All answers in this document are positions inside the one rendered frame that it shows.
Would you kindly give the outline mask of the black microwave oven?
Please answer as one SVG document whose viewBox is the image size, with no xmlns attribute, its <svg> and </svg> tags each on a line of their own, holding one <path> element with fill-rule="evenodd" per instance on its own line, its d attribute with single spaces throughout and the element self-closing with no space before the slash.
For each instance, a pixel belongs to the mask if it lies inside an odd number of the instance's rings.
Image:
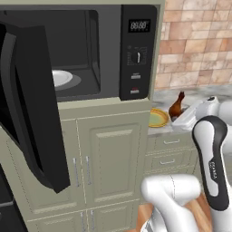
<svg viewBox="0 0 232 232">
<path fill-rule="evenodd" d="M 149 94 L 158 9 L 154 5 L 0 5 L 1 15 L 45 27 L 54 71 L 72 79 L 58 102 Z"/>
</svg>

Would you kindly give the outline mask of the olive low cabinet door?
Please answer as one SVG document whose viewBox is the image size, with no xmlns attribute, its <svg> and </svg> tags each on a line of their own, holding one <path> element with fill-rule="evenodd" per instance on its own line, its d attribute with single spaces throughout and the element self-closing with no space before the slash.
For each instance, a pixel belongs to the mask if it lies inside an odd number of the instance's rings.
<svg viewBox="0 0 232 232">
<path fill-rule="evenodd" d="M 28 232 L 82 232 L 81 212 L 47 217 L 27 223 Z M 86 216 L 83 212 L 85 232 L 88 232 Z"/>
<path fill-rule="evenodd" d="M 117 203 L 88 209 L 89 232 L 92 232 L 91 210 L 94 210 L 94 232 L 125 232 L 136 227 L 139 201 Z"/>
</svg>

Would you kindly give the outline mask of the yellow plate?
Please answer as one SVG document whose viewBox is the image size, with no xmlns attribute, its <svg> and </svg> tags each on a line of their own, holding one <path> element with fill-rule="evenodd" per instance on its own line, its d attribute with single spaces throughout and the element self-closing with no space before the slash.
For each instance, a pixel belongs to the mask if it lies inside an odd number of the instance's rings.
<svg viewBox="0 0 232 232">
<path fill-rule="evenodd" d="M 169 122 L 169 115 L 157 108 L 152 108 L 150 110 L 150 122 L 149 126 L 151 128 L 159 128 L 165 126 Z"/>
</svg>

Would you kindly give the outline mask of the white microwave turntable plate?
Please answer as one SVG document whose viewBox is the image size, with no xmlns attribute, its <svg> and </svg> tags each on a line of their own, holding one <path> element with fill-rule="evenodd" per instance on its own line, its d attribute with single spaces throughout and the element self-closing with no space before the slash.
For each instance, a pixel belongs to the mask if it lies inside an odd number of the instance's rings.
<svg viewBox="0 0 232 232">
<path fill-rule="evenodd" d="M 73 78 L 70 72 L 62 70 L 53 70 L 53 83 L 54 87 L 61 87 L 68 83 Z"/>
</svg>

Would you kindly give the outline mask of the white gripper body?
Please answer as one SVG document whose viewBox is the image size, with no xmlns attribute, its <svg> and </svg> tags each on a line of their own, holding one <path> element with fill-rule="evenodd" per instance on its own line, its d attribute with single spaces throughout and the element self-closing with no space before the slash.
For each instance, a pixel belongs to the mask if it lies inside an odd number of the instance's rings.
<svg viewBox="0 0 232 232">
<path fill-rule="evenodd" d="M 197 122 L 196 109 L 201 104 L 201 101 L 196 101 L 184 110 L 181 115 L 172 122 L 174 131 L 191 131 Z"/>
</svg>

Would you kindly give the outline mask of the olive drawer front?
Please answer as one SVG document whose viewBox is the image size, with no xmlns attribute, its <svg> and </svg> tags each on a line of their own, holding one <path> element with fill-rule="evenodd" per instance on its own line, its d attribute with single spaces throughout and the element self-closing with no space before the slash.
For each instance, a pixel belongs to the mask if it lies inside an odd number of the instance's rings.
<svg viewBox="0 0 232 232">
<path fill-rule="evenodd" d="M 175 159 L 175 163 L 160 165 L 160 161 L 170 161 Z M 144 171 L 163 171 L 167 169 L 177 169 L 187 166 L 194 166 L 197 161 L 197 155 L 194 150 L 178 150 L 155 155 L 147 155 L 144 162 Z"/>
<path fill-rule="evenodd" d="M 174 144 L 164 144 L 163 141 L 171 141 L 171 140 L 178 140 L 180 139 L 180 143 L 174 143 Z M 147 143 L 147 152 L 158 152 L 161 150 L 177 150 L 185 147 L 191 147 L 192 146 L 192 140 L 190 138 L 190 135 L 188 133 L 185 134 L 166 134 L 163 136 L 153 136 L 148 137 L 148 143 Z"/>
</svg>

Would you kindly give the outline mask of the black microwave door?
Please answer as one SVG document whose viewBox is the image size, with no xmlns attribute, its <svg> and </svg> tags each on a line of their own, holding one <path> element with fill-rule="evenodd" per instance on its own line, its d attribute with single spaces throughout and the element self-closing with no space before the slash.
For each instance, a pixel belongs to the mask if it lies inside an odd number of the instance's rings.
<svg viewBox="0 0 232 232">
<path fill-rule="evenodd" d="M 0 19 L 0 122 L 38 181 L 70 186 L 45 30 Z"/>
</svg>

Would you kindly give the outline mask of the olive tall cabinet frame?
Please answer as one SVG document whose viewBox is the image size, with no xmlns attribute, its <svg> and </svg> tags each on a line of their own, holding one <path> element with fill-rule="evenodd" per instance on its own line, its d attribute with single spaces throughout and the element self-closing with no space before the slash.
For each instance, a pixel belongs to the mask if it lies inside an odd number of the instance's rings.
<svg viewBox="0 0 232 232">
<path fill-rule="evenodd" d="M 85 205 L 81 209 L 64 208 L 48 213 L 35 214 L 30 206 L 27 188 L 30 186 L 30 177 L 38 179 L 28 168 L 23 152 L 20 150 L 16 142 L 5 131 L 4 126 L 0 122 L 0 232 L 28 232 L 27 223 L 39 219 L 51 218 L 64 214 L 70 214 L 83 211 L 86 216 L 87 228 L 88 209 L 101 208 L 114 204 L 106 204 L 99 207 L 90 208 L 87 206 L 86 193 L 84 187 L 82 155 L 80 149 L 79 132 L 77 121 L 85 118 L 96 118 L 112 115 L 137 115 L 141 124 L 140 130 L 140 154 L 137 164 L 139 171 L 137 172 L 137 190 L 138 200 L 140 204 L 140 183 L 143 175 L 143 165 L 145 160 L 148 129 L 150 120 L 150 109 L 153 94 L 154 75 L 159 56 L 160 33 L 162 18 L 164 12 L 165 0 L 0 0 L 0 5 L 154 5 L 158 9 L 157 24 L 155 29 L 154 50 L 152 54 L 152 66 L 150 75 L 149 94 L 144 99 L 123 101 L 118 97 L 89 99 L 79 101 L 57 101 L 59 118 L 62 129 L 62 121 L 76 120 L 77 136 L 79 143 L 79 154 L 82 170 L 82 185 Z M 0 19 L 12 22 L 20 22 L 27 24 L 36 24 L 10 15 L 0 14 Z"/>
</svg>

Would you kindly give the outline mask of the brown chicken drumstick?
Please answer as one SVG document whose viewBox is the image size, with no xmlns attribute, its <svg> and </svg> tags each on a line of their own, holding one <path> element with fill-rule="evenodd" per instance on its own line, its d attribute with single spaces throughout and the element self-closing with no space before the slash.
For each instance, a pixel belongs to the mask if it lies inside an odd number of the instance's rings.
<svg viewBox="0 0 232 232">
<path fill-rule="evenodd" d="M 169 108 L 169 116 L 172 120 L 178 118 L 178 116 L 182 113 L 181 102 L 184 98 L 185 98 L 185 93 L 180 92 L 178 99 Z"/>
</svg>

